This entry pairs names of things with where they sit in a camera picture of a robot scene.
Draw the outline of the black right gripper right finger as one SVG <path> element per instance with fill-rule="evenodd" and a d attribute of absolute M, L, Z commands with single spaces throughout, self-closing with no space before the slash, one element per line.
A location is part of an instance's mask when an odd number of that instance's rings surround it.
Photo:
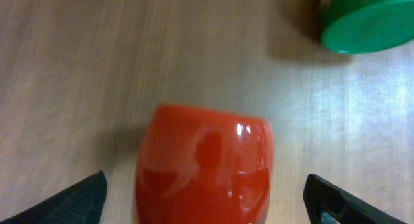
<path fill-rule="evenodd" d="M 404 224 L 316 174 L 307 176 L 303 200 L 312 224 Z"/>

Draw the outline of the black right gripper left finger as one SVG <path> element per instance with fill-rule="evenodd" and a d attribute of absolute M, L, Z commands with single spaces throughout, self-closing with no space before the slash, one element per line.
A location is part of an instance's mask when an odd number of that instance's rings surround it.
<path fill-rule="evenodd" d="M 106 197 L 100 170 L 1 224 L 99 224 Z"/>

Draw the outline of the red yellow sauce bottle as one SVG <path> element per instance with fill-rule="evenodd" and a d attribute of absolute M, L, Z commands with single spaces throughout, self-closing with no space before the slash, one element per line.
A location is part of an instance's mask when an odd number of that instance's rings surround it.
<path fill-rule="evenodd" d="M 162 104 L 138 152 L 137 223 L 264 223 L 274 137 L 258 117 Z"/>

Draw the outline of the green lidded jar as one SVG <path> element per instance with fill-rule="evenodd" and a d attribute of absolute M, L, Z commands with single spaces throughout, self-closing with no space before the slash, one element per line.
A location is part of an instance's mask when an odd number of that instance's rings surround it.
<path fill-rule="evenodd" d="M 413 40 L 413 0 L 320 0 L 321 44 L 365 54 Z"/>

